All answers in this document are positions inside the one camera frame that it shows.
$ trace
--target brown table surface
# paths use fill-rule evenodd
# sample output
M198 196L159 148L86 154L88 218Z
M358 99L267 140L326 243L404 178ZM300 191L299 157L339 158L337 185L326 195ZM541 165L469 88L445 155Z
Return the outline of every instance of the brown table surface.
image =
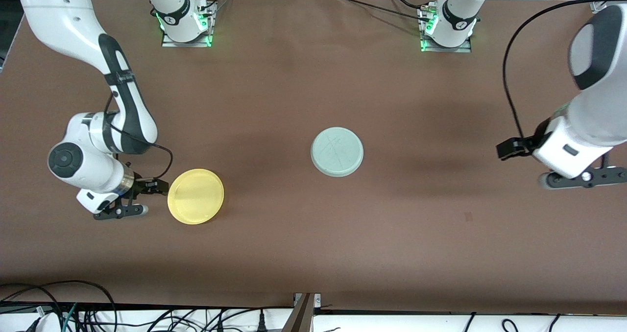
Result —
M94 221L46 157L108 87L24 22L0 74L0 281L88 279L120 303L288 305L315 291L336 309L627 311L627 187L542 190L540 163L495 153L515 136L506 42L555 1L487 1L470 54L422 53L415 21L343 0L231 0L213 47L161 48L148 0L93 2L175 153L164 179L211 169L226 202L202 225L177 222L163 196L139 199L142 218ZM562 9L516 42L511 93L527 133L577 94L567 47L589 17ZM331 126L363 141L346 178L309 156ZM147 175L167 156L121 159ZM627 147L611 159L625 165Z

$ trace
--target table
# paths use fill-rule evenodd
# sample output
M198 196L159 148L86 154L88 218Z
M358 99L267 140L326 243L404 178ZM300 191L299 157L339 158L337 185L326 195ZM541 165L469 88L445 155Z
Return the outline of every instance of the table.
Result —
M108 87L23 22L0 75L0 281L88 279L120 303L288 305L315 291L335 309L627 309L627 188L542 190L541 164L495 151L515 136L506 41L555 1L488 0L470 54L422 53L412 19L344 0L230 0L214 46L187 49L160 47L148 0L93 2L175 153L164 180L213 170L226 201L196 226L172 218L162 196L140 199L142 218L94 221L46 157L72 115L103 109ZM513 47L527 133L576 95L567 47L589 17L585 5L548 14ZM309 156L331 126L363 142L346 178ZM159 150L121 159L145 176L168 160ZM627 147L611 159L625 165ZM87 288L53 293L104 301Z

